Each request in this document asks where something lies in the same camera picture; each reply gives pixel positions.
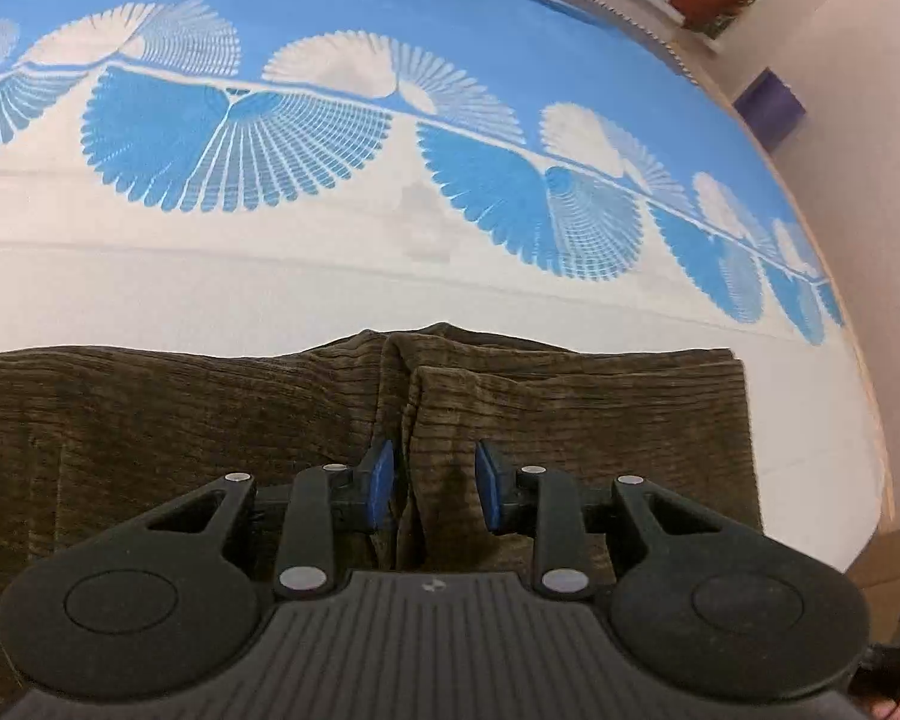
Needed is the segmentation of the brown corduroy pants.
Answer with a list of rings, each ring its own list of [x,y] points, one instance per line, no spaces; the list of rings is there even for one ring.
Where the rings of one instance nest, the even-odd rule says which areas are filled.
[[[397,450],[393,522],[365,564],[523,569],[482,525],[491,442],[603,486],[642,475],[763,522],[745,369],[725,348],[582,355],[448,323],[274,358],[58,346],[0,353],[0,593],[32,562],[230,472],[289,483]],[[0,649],[0,706],[19,684]]]

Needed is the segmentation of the blue white patterned bedsheet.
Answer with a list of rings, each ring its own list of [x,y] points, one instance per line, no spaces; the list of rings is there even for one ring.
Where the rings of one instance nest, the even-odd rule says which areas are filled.
[[[877,528],[857,345],[763,152],[569,0],[0,0],[0,349],[219,356],[446,322],[725,346],[763,522]]]

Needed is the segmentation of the purple rolled mat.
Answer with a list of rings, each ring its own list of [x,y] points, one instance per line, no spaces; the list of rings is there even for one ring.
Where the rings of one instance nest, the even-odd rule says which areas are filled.
[[[792,88],[770,68],[749,83],[733,107],[767,153],[779,148],[806,115]]]

